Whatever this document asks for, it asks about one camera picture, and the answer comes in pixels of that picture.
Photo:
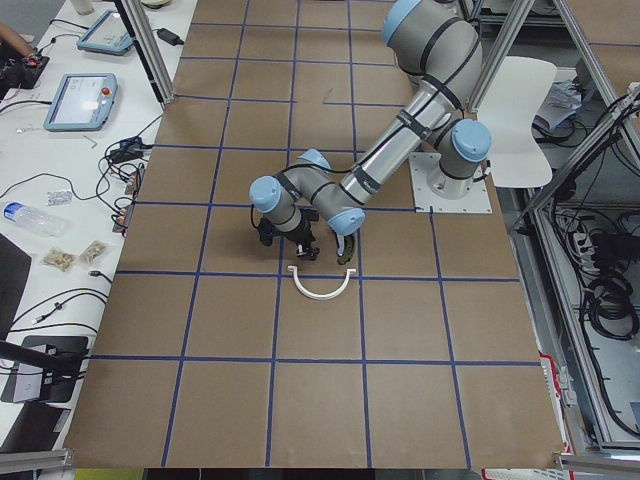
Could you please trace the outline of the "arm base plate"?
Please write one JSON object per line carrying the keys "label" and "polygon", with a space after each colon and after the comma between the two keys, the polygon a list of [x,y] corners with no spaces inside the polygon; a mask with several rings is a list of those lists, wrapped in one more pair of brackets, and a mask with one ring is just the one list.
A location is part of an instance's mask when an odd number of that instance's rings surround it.
{"label": "arm base plate", "polygon": [[491,214],[492,207],[481,168],[464,180],[445,175],[437,153],[413,153],[408,158],[414,209],[435,214]]}

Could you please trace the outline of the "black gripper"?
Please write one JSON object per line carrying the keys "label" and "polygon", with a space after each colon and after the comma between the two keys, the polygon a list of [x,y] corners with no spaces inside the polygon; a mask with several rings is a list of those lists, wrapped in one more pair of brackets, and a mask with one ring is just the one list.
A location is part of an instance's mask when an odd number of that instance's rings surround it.
{"label": "black gripper", "polygon": [[301,219],[293,230],[285,233],[285,237],[297,245],[296,256],[298,258],[306,256],[309,261],[315,261],[318,258],[320,249],[312,245],[314,236],[309,220]]}

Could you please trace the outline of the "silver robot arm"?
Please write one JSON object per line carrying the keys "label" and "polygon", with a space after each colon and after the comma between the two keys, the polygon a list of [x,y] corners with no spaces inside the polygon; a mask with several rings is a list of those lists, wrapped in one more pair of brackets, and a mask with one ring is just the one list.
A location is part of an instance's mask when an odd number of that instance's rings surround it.
{"label": "silver robot arm", "polygon": [[418,79],[413,99],[339,182],[316,149],[273,176],[253,181],[249,197],[262,217],[256,230],[263,245],[284,237],[299,257],[314,260],[311,224],[326,220],[337,244],[338,261],[347,263],[354,234],[365,221],[364,206],[421,142],[440,153],[436,193],[454,198],[455,188],[473,181],[492,145],[488,128],[478,120],[456,119],[478,81],[482,47],[476,30],[438,1],[397,1],[385,18],[381,35],[399,68]]}

